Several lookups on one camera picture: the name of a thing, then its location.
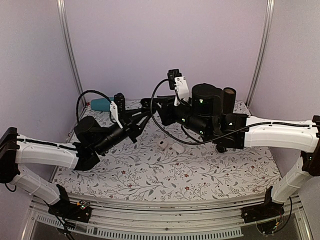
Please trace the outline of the black glossy charging case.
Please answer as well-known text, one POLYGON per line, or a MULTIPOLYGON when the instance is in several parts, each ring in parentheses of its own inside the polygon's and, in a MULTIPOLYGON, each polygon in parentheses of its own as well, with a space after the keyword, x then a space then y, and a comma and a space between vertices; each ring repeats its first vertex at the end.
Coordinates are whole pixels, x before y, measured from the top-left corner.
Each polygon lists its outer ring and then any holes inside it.
POLYGON ((141 99, 140 104, 143 109, 149 109, 151 107, 151 98, 141 99))

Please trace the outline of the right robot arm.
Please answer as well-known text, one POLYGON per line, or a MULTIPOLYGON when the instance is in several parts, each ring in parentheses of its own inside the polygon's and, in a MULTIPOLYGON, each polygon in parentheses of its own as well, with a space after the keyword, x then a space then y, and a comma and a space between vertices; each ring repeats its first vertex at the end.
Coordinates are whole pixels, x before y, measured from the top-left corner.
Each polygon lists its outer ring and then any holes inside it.
POLYGON ((275 185, 270 186, 261 204, 244 207, 247 221, 269 218, 284 212, 284 203, 308 180, 320 174, 320 118, 306 121, 279 121, 234 113, 236 91, 200 83, 192 88, 172 83, 173 96, 151 96, 150 111, 158 113, 157 126, 178 123, 198 134, 203 144, 220 149, 275 147, 300 151, 295 165, 275 185))

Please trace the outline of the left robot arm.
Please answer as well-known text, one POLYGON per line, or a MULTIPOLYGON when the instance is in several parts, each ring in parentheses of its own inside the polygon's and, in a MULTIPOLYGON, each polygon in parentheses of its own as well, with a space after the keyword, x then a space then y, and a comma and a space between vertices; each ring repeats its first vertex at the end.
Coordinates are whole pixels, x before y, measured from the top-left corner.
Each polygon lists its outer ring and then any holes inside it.
POLYGON ((138 108, 112 111, 115 123, 102 127, 93 116, 82 118, 74 128, 73 143, 55 143, 27 138, 10 127, 0 138, 0 182, 18 186, 41 198, 53 215, 74 216, 89 210, 85 203, 71 203, 64 187, 49 183, 29 170, 28 163, 60 166, 75 171, 91 170, 110 149, 126 138, 137 142, 152 117, 152 110, 138 108))

